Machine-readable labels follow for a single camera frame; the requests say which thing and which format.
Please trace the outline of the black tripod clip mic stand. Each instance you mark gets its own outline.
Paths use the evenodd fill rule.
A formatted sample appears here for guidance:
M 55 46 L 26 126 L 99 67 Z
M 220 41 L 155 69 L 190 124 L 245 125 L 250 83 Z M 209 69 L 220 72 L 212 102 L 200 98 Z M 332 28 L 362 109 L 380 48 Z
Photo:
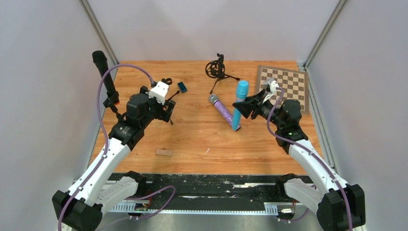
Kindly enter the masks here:
M 161 81 L 162 82 L 164 82 L 164 83 L 166 83 L 167 85 L 172 85 L 172 83 L 173 83 L 173 80 L 172 80 L 172 78 L 163 78 L 163 79 L 161 79 Z M 170 124 L 171 125 L 174 125 L 174 123 L 173 123 L 173 121 L 170 119 Z

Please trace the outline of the black tripod shock-mount stand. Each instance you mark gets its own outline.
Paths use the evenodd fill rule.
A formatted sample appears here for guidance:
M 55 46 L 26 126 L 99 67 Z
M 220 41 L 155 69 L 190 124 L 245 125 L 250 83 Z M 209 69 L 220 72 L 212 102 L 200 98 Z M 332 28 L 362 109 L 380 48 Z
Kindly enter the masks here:
M 223 54 L 217 53 L 217 57 L 218 57 L 217 60 L 210 61 L 205 67 L 206 75 L 208 77 L 210 77 L 210 78 L 216 79 L 212 89 L 209 92 L 209 94 L 213 93 L 213 90 L 214 90 L 216 84 L 219 81 L 223 80 L 223 79 L 232 78 L 232 79 L 235 79 L 237 81 L 241 80 L 238 77 L 227 75 L 225 73 L 224 55 Z

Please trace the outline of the black round-base mic stand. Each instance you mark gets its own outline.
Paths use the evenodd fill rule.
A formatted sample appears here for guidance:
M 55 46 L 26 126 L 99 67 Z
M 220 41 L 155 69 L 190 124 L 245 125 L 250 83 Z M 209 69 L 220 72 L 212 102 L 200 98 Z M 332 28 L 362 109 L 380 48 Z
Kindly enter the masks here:
M 126 120 L 125 114 L 120 114 L 118 112 L 118 108 L 116 105 L 120 103 L 119 101 L 119 93 L 116 91 L 112 96 L 108 96 L 107 99 L 103 102 L 105 108 L 110 108 L 112 112 L 115 114 L 118 122 L 123 122 Z

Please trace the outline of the black microphone orange end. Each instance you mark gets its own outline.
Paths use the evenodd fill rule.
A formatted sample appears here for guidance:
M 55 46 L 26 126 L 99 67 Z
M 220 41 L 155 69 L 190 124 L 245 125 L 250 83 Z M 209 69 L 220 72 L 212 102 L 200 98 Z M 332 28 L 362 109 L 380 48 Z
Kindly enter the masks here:
M 106 91 L 107 91 L 107 99 L 111 101 L 110 104 L 118 105 L 120 102 L 119 93 L 116 91 L 110 71 L 108 71 L 109 68 L 108 68 L 107 57 L 105 56 L 103 51 L 94 51 L 92 53 L 92 58 L 93 58 L 93 63 L 96 65 L 101 77 L 103 77 L 104 74 L 108 72 L 108 74 L 106 75 L 103 81 Z

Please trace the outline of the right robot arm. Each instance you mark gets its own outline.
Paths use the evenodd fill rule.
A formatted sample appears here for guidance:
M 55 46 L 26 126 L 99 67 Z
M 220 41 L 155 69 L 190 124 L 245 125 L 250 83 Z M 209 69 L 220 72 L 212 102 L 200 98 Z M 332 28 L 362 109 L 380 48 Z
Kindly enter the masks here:
M 358 185 L 349 184 L 324 160 L 300 127 L 300 102 L 287 99 L 281 106 L 272 104 L 263 89 L 256 95 L 233 103 L 245 118 L 258 116 L 267 121 L 267 128 L 277 128 L 271 134 L 277 144 L 307 172 L 315 184 L 312 188 L 300 178 L 287 174 L 281 181 L 284 195 L 295 199 L 313 212 L 325 231 L 351 231 L 365 225 L 365 193 Z

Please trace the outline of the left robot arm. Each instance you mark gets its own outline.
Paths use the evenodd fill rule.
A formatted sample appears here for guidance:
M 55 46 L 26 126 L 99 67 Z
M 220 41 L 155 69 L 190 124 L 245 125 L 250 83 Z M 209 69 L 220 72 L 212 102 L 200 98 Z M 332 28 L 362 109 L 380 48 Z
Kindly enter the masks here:
M 103 215 L 122 200 L 146 193 L 147 179 L 135 171 L 129 171 L 105 190 L 103 186 L 153 120 L 170 121 L 176 103 L 166 99 L 168 89 L 160 81 L 151 90 L 143 86 L 138 94 L 132 95 L 126 112 L 112 127 L 92 164 L 67 191 L 54 194 L 52 203 L 59 229 L 66 224 L 77 231 L 94 231 Z

